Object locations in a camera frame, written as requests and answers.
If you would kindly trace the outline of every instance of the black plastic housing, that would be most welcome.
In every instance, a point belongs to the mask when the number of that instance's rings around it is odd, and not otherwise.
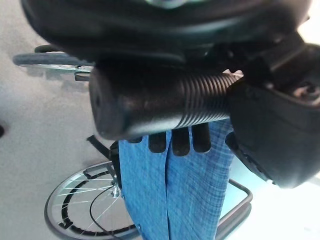
[[[230,87],[228,101],[236,144],[233,136],[227,143],[252,172],[294,188],[320,171],[320,105],[244,79]]]
[[[183,63],[188,49],[280,40],[307,19],[312,0],[207,0],[160,9],[130,0],[22,0],[32,27],[62,51]]]

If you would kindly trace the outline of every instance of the gray floor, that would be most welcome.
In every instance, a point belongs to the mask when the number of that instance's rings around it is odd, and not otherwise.
[[[94,133],[88,87],[72,75],[13,65],[13,55],[43,41],[19,1],[0,3],[0,239],[56,240],[44,223],[47,197],[73,172],[104,160],[86,142]]]
[[[320,10],[319,2],[314,13]],[[43,218],[48,195],[73,172],[104,160],[86,142],[95,132],[88,86],[74,82],[72,75],[14,66],[12,56],[32,52],[44,42],[27,25],[18,0],[0,0],[0,4],[0,125],[6,129],[0,138],[0,239],[57,240]],[[320,43],[320,35],[314,34],[320,20],[314,19],[301,32],[309,42]],[[311,222],[305,224],[299,219],[320,216],[315,211],[319,207],[314,207],[315,200],[320,199],[319,189],[307,185],[289,194],[266,186],[236,159],[231,176],[249,187],[255,198],[252,215],[230,239],[294,239],[286,237],[292,226],[301,227],[301,231],[305,226],[314,229]],[[233,193],[227,193],[225,212],[242,198]],[[310,193],[314,205],[297,197]],[[296,205],[303,207],[294,218],[290,212]],[[266,231],[270,228],[280,233]]]

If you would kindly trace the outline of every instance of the black knob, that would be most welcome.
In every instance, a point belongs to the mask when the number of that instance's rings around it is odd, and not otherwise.
[[[109,140],[135,139],[229,116],[229,74],[100,63],[90,77],[95,125]]]

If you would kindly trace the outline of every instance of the person's leg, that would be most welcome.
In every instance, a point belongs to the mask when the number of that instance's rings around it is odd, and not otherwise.
[[[151,153],[148,137],[119,142],[122,192],[145,240],[213,240],[233,158],[225,144],[231,131],[229,120],[210,123],[210,152],[191,147],[185,157],[174,156],[170,132],[164,153]]]
[[[171,240],[213,240],[234,155],[225,144],[229,119],[211,122],[211,150],[176,157],[168,151],[167,211]]]

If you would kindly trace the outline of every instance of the wheel rim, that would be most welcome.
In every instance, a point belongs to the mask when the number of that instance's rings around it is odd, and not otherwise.
[[[113,235],[128,239],[138,234],[124,200],[112,195],[117,187],[106,164],[77,172],[53,191],[45,214],[54,231],[80,240],[111,240]],[[93,218],[105,231],[91,219],[91,204]]]
[[[42,68],[42,69],[57,69],[66,71],[77,71],[82,73],[90,73],[93,66],[75,66],[75,65],[63,65],[63,64],[20,64],[25,68]]]

